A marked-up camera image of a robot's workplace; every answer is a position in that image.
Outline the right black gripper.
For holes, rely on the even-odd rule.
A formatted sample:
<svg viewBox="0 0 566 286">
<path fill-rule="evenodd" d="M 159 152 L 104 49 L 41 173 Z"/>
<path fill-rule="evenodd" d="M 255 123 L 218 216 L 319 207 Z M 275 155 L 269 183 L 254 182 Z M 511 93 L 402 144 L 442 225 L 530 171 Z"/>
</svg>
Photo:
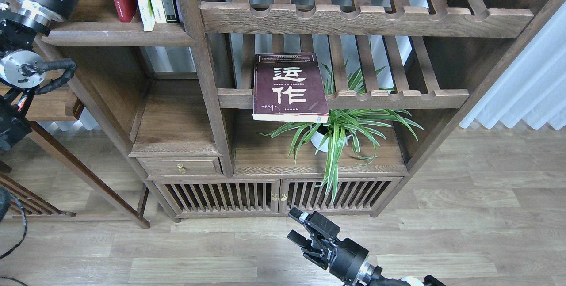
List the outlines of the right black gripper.
<svg viewBox="0 0 566 286">
<path fill-rule="evenodd" d="M 368 272 L 366 260 L 369 251 L 350 238 L 337 238 L 340 227 L 315 211 L 312 214 L 292 207 L 288 216 L 302 224 L 310 233 L 310 239 L 291 230 L 287 238 L 297 244 L 303 256 L 344 284 L 360 284 Z"/>
</svg>

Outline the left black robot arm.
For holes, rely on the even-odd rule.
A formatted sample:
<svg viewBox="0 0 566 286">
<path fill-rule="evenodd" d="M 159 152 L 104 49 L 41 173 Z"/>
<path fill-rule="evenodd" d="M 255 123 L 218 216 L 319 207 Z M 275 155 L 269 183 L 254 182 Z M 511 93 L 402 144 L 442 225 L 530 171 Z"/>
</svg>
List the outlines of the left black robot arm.
<svg viewBox="0 0 566 286">
<path fill-rule="evenodd" d="M 20 9 L 1 4 L 1 149 L 10 151 L 32 132 L 26 114 L 36 95 L 62 87 L 77 69 L 71 59 L 45 61 L 33 51 L 37 34 L 48 35 L 52 21 L 69 19 L 79 0 L 16 0 Z"/>
</svg>

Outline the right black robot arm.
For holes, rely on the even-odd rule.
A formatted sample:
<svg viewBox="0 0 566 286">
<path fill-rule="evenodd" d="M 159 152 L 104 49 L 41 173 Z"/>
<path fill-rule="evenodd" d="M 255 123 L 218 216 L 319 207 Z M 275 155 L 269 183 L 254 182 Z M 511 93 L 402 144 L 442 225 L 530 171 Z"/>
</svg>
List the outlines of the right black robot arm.
<svg viewBox="0 0 566 286">
<path fill-rule="evenodd" d="M 288 234 L 289 240 L 297 244 L 303 256 L 323 270 L 341 280 L 345 286 L 442 286 L 443 283 L 432 275 L 424 281 L 414 277 L 389 279 L 382 276 L 380 266 L 368 262 L 369 251 L 350 238 L 337 238 L 341 228 L 317 211 L 303 212 L 291 208 L 288 216 L 301 225 L 310 234 L 306 239 L 295 230 Z"/>
</svg>

